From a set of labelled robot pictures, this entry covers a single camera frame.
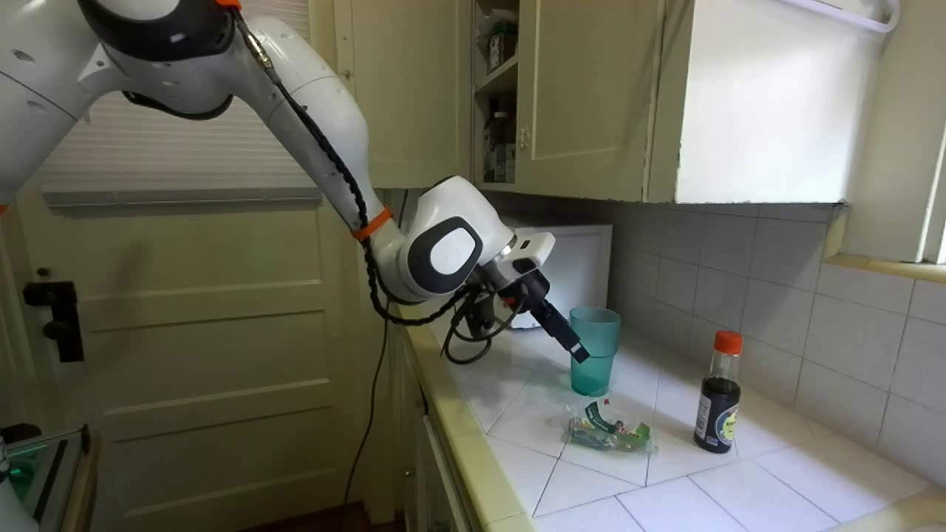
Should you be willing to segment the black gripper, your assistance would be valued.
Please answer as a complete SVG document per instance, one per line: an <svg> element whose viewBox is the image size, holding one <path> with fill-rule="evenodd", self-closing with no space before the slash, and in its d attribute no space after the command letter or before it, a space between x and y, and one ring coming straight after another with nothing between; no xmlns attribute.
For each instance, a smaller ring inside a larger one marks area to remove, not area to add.
<svg viewBox="0 0 946 532"><path fill-rule="evenodd" d="M549 281L531 261L515 261L511 269L517 281L509 284L499 298L515 315L515 326L524 326L530 316L542 326L576 363L589 360L585 347L580 344L571 322L548 303Z"/></svg>

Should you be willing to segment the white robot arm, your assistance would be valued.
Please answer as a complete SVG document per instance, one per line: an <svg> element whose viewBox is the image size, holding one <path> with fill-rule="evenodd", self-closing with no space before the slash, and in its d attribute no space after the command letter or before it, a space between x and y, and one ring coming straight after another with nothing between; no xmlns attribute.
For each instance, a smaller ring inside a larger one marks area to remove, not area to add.
<svg viewBox="0 0 946 532"><path fill-rule="evenodd" d="M484 337L484 304L531 316L576 363L580 335L549 303L549 235L509 229L460 174L398 226L369 179L366 118L308 38L239 0L0 0L0 199L16 199L103 99L186 121L243 106L264 158L323 192L364 250L369 297L438 303Z"/></svg>

